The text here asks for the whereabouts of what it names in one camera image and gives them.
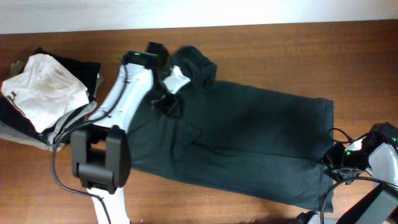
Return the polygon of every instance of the wire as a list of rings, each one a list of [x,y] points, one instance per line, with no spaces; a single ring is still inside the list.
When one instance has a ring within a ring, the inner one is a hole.
[[[346,138],[348,139],[348,141],[339,141],[339,140],[336,140],[336,139],[332,138],[332,137],[330,136],[330,132],[331,132],[332,130],[336,130],[336,131],[339,131],[339,132],[341,132],[342,134],[344,134],[344,135],[346,136]],[[331,140],[333,140],[334,142],[342,143],[342,144],[347,144],[347,143],[350,143],[350,144],[351,144],[351,143],[354,142],[354,140],[353,140],[347,133],[345,133],[343,130],[341,130],[340,128],[331,128],[331,129],[329,129],[329,130],[328,130],[328,137],[329,137]]]
[[[121,90],[121,92],[120,92],[118,98],[116,99],[115,103],[112,105],[111,109],[108,110],[107,112],[105,112],[105,113],[104,113],[102,116],[100,116],[99,118],[86,121],[86,122],[80,124],[80,125],[77,126],[77,127],[74,127],[74,128],[68,129],[68,130],[65,130],[62,134],[60,134],[60,135],[55,139],[55,142],[54,142],[54,144],[53,144],[53,146],[52,146],[52,157],[51,157],[51,171],[52,171],[52,175],[53,175],[53,177],[54,177],[54,179],[55,179],[55,182],[58,184],[58,186],[60,186],[63,190],[69,191],[69,192],[71,192],[71,193],[80,194],[80,195],[84,195],[84,196],[88,196],[88,197],[94,197],[94,198],[98,199],[99,202],[102,204],[102,207],[104,208],[104,212],[105,212],[106,218],[108,219],[109,224],[111,224],[111,217],[109,216],[108,209],[106,208],[106,205],[105,205],[105,203],[104,203],[103,198],[101,198],[100,196],[95,195],[95,194],[90,194],[90,193],[88,193],[88,192],[82,192],[82,191],[80,191],[80,190],[71,189],[71,188],[66,187],[65,185],[63,185],[63,184],[61,183],[61,181],[60,181],[59,178],[58,178],[57,171],[55,170],[55,156],[57,155],[57,147],[58,147],[58,145],[61,143],[61,141],[62,141],[66,136],[69,136],[72,132],[74,132],[74,131],[76,131],[76,130],[79,130],[79,129],[81,129],[81,128],[87,127],[87,126],[89,126],[89,125],[91,125],[91,124],[93,124],[93,123],[95,123],[95,122],[97,122],[97,121],[99,121],[99,120],[104,119],[105,117],[107,117],[107,115],[109,115],[109,114],[112,112],[113,109],[115,109],[115,107],[116,107],[116,105],[119,103],[119,100],[121,99],[121,97],[122,97],[122,95],[123,95],[123,93],[124,93],[124,90],[126,89],[126,85],[127,85],[127,75],[128,75],[128,72],[127,72],[126,64],[125,64],[124,62],[123,62],[123,67],[124,67],[124,71],[126,72],[126,76],[125,76],[124,81],[123,81],[123,83],[124,83],[124,84],[123,84],[123,88],[122,88],[122,90]]]
[[[325,199],[323,199],[323,203],[322,203],[322,207],[321,207],[321,214],[320,214],[320,219],[321,219],[321,224],[325,223],[325,207],[326,207],[326,203],[327,203],[327,199],[328,197],[331,195],[331,193],[341,184],[347,182],[347,181],[351,181],[351,180],[367,180],[367,181],[371,181],[371,182],[375,182],[375,183],[379,183],[379,184],[388,184],[392,187],[395,187],[396,189],[398,189],[398,185],[392,184],[390,182],[384,181],[384,180],[380,180],[380,179],[376,179],[376,178],[372,178],[372,177],[349,177],[346,178],[340,182],[335,183],[331,189],[328,191],[328,193],[326,194]]]

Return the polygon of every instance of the wooden surface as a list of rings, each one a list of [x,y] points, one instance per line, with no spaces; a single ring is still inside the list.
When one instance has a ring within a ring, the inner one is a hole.
[[[144,50],[149,40],[170,50],[194,45],[218,64],[218,80],[333,100],[335,126],[356,137],[374,123],[398,125],[397,28],[398,21],[374,21],[0,35],[0,74],[40,46],[101,62],[103,100],[116,79],[117,55]],[[64,184],[81,189],[69,148],[58,154],[57,170]],[[338,188],[335,213],[327,216],[340,216],[371,187],[357,181]],[[239,223],[303,211],[135,170],[125,188],[133,223]],[[56,186],[48,151],[0,141],[0,223],[96,223],[96,217],[90,198]]]

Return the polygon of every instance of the folded clothing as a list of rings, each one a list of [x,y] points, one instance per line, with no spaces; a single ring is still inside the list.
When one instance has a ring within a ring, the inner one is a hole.
[[[53,57],[29,57],[24,72],[2,83],[1,93],[41,133],[69,111],[89,103],[86,86]]]
[[[317,164],[333,145],[333,102],[215,81],[217,66],[194,47],[165,73],[174,65],[191,79],[177,92],[182,118],[143,101],[128,132],[132,168],[319,211],[333,185]]]
[[[94,93],[96,90],[97,74],[100,72],[100,63],[96,62],[79,62],[74,59],[60,57],[58,55],[51,54],[50,52],[44,51],[39,47],[34,54],[47,54],[58,61],[64,66],[70,73],[79,79],[84,86],[87,87],[88,98],[93,100]]]
[[[49,54],[52,57],[54,57],[58,62],[60,62],[66,69],[68,69],[69,72],[72,73],[72,75],[76,76],[77,79],[79,79],[86,87],[87,87],[87,92],[88,92],[88,99],[90,102],[95,101],[95,92],[96,92],[96,84],[97,84],[97,78],[99,79],[98,84],[103,80],[103,78],[99,75],[100,71],[100,63],[96,62],[79,62],[77,60],[69,59],[69,58],[63,58],[54,54],[51,54],[49,52],[44,51],[41,48],[38,48],[36,50],[36,53],[38,54]],[[69,122],[72,120],[76,115],[80,114],[83,110],[86,110],[86,107],[90,107],[90,105],[86,106],[81,106],[80,108],[77,108],[73,113],[71,113],[69,116],[65,114],[64,116],[67,116],[67,119],[61,119],[64,120],[65,122]],[[84,117],[80,118],[79,120],[75,121],[71,126],[78,125],[79,123],[84,121]],[[8,127],[15,129],[16,131],[21,132],[22,134],[25,134],[26,136],[33,138],[37,141],[40,141],[48,146],[52,145],[52,142],[50,142],[50,137],[49,135],[55,131],[55,127],[58,124],[53,125],[50,128],[45,129],[42,133],[38,133],[35,131],[35,128],[33,127],[32,123],[25,118],[8,100],[5,99],[5,97],[0,96],[0,120],[6,124]]]
[[[2,121],[0,121],[0,138],[8,141],[17,142],[19,144],[34,146],[39,149],[44,149],[49,151],[52,150],[51,146],[42,143],[41,141],[38,141],[26,134],[23,134],[20,131],[15,130],[14,128],[4,124]],[[65,146],[64,143],[59,144],[57,147],[57,152],[60,151],[64,146]]]

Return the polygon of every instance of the white wall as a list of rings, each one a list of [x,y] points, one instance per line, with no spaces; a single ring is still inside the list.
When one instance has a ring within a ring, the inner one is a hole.
[[[0,0],[0,33],[397,19],[398,0]]]

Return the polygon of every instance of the stack of clothes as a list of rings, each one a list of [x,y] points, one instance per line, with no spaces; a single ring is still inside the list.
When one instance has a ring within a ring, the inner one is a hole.
[[[97,107],[100,66],[41,48],[26,65],[13,63],[1,86],[0,138],[51,150],[60,133],[84,122]]]

